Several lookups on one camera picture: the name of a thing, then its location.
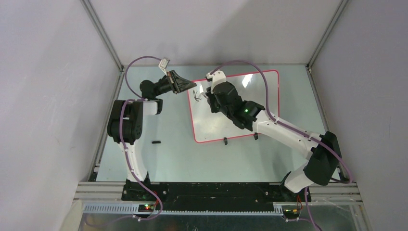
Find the pink framed whiteboard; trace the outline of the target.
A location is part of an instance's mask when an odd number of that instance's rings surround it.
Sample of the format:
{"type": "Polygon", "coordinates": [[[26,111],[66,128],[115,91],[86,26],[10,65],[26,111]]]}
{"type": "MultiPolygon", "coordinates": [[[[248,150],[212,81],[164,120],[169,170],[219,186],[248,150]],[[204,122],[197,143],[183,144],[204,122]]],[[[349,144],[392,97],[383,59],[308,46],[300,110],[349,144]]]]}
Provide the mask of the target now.
{"type": "MultiPolygon", "coordinates": [[[[280,115],[280,75],[277,70],[264,71],[268,83],[269,110],[280,115]]],[[[266,106],[266,91],[263,78],[259,72],[226,76],[243,100],[254,101],[266,106]]],[[[194,140],[197,143],[222,141],[224,137],[234,137],[251,134],[247,129],[239,129],[221,112],[211,113],[207,99],[200,96],[206,92],[211,83],[206,79],[194,81],[197,86],[188,90],[187,96],[191,114],[194,140]]]]}

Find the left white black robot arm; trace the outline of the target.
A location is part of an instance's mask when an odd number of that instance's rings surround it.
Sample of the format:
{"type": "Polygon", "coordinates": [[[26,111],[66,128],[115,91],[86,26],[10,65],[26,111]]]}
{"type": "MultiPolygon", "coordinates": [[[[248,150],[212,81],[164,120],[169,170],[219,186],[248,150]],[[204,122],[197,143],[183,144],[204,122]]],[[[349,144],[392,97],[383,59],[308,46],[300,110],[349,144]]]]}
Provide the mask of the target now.
{"type": "Polygon", "coordinates": [[[142,154],[137,151],[142,137],[143,120],[147,116],[159,115],[163,100],[158,96],[168,92],[179,94],[196,87],[196,83],[179,76],[174,70],[167,72],[157,82],[144,80],[140,83],[142,98],[139,100],[116,100],[107,125],[107,134],[119,145],[127,163],[127,180],[138,182],[133,193],[140,200],[151,197],[152,187],[144,181],[148,171],[142,154]]]}

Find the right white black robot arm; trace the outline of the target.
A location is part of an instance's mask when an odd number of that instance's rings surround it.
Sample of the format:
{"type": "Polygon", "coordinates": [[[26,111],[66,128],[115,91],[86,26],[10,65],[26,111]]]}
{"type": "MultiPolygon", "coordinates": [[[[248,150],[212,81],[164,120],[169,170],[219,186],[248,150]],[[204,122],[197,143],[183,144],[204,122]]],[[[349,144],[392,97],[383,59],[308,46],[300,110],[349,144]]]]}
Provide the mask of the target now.
{"type": "Polygon", "coordinates": [[[306,132],[278,116],[268,115],[264,106],[243,100],[230,82],[208,87],[205,95],[212,113],[222,113],[239,129],[269,136],[299,151],[307,160],[285,176],[280,187],[282,199],[292,201],[303,188],[314,183],[326,186],[332,180],[341,157],[334,133],[306,132]]]}

